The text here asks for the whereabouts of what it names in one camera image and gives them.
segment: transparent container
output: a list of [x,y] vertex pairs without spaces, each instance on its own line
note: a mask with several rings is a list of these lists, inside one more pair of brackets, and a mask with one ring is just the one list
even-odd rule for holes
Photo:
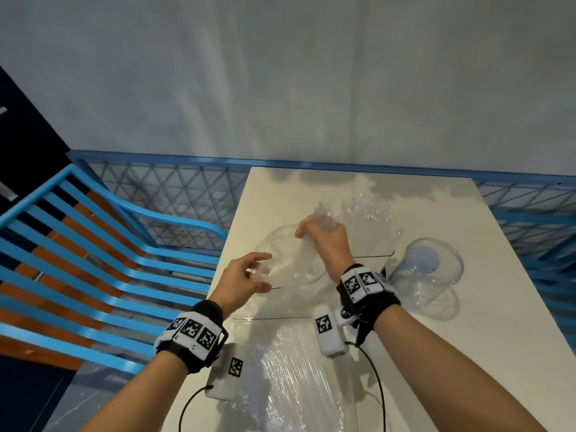
[[402,306],[414,312],[457,283],[463,273],[464,261],[454,247],[440,239],[419,238],[406,247],[387,283]]
[[284,288],[310,285],[326,273],[312,239],[294,236],[297,227],[278,227],[256,246],[254,251],[271,253],[272,259],[255,264],[250,269],[251,279]]

